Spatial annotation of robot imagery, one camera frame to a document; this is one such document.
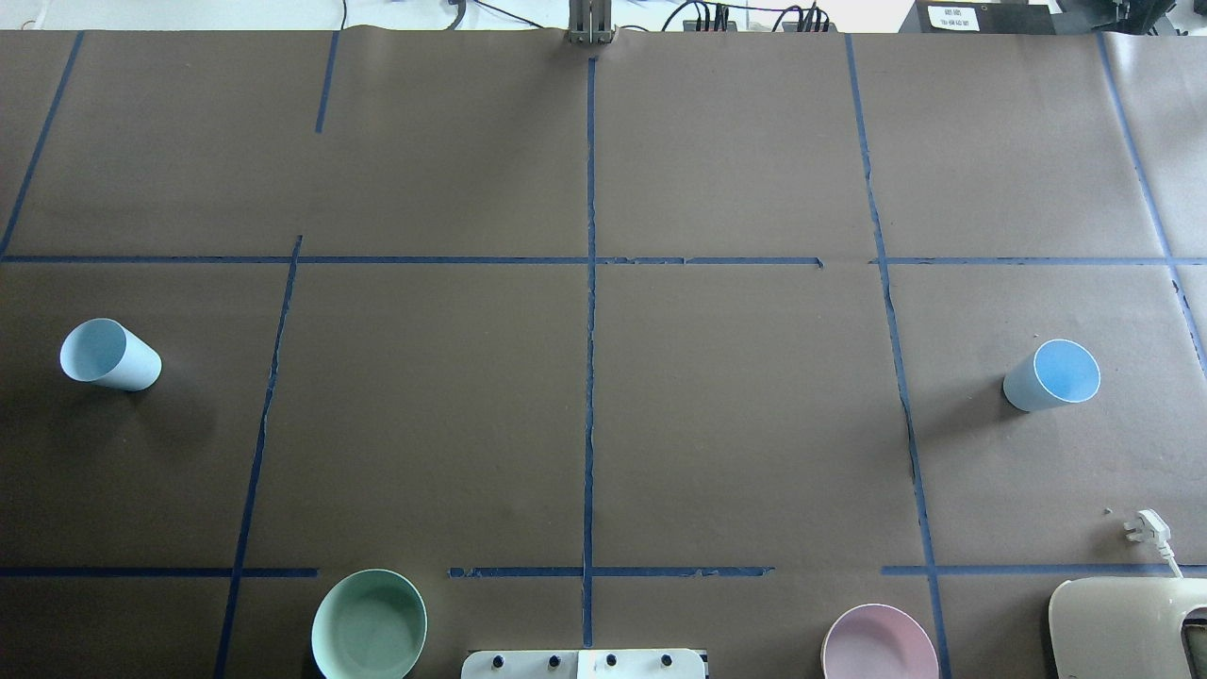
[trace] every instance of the light blue plastic cup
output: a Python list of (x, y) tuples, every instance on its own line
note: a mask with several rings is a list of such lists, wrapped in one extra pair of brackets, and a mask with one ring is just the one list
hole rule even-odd
[(1098, 362), (1085, 347), (1069, 339), (1049, 339), (1007, 374), (1002, 391), (1010, 405), (1032, 412), (1084, 404), (1101, 384)]
[(327, 679), (402, 679), (427, 639), (427, 609), (409, 580), (374, 568), (340, 580), (314, 616), (310, 646)]

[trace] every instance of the white electrical plug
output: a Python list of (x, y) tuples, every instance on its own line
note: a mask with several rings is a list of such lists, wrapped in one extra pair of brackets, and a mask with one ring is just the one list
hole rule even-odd
[(1170, 538), (1173, 532), (1170, 525), (1161, 520), (1161, 515), (1150, 509), (1142, 509), (1136, 513), (1135, 521), (1125, 521), (1124, 529), (1127, 531), (1127, 539), (1132, 543), (1151, 543), (1156, 551), (1170, 564), (1174, 578), (1182, 578), (1182, 569), (1178, 568), (1177, 560), (1173, 558), (1173, 548), (1170, 546)]

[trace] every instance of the white floor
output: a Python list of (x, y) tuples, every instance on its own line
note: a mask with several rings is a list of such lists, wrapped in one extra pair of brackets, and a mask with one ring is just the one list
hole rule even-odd
[[(565, 28), (565, 0), (486, 0), (542, 25)], [(785, 7), (788, 0), (730, 0), (735, 5)], [(1055, 5), (1055, 0), (1031, 0)], [(613, 0), (617, 25), (661, 28), (678, 0)], [(821, 6), (846, 33), (896, 33), (912, 0), (828, 0)], [(1182, 0), (1171, 12), (1178, 28), (1207, 35), (1207, 17)], [(447, 0), (348, 0), (348, 25), (442, 29), (456, 16)], [(0, 29), (47, 30), (314, 30), (339, 28), (340, 0), (4, 0)], [(740, 30), (768, 30), (775, 12), (734, 11)], [(524, 24), (471, 1), (461, 28), (514, 29)]]

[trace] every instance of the label sticker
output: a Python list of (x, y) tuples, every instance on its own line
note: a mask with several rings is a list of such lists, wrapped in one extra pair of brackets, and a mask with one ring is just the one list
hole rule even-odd
[(972, 7), (935, 7), (926, 8), (931, 14), (931, 25), (946, 30), (980, 30), (976, 24), (976, 10)]

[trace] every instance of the metal bracket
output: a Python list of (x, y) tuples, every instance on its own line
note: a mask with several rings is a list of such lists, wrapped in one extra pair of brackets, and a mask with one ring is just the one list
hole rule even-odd
[(570, 0), (566, 40), (576, 45), (612, 42), (612, 0)]

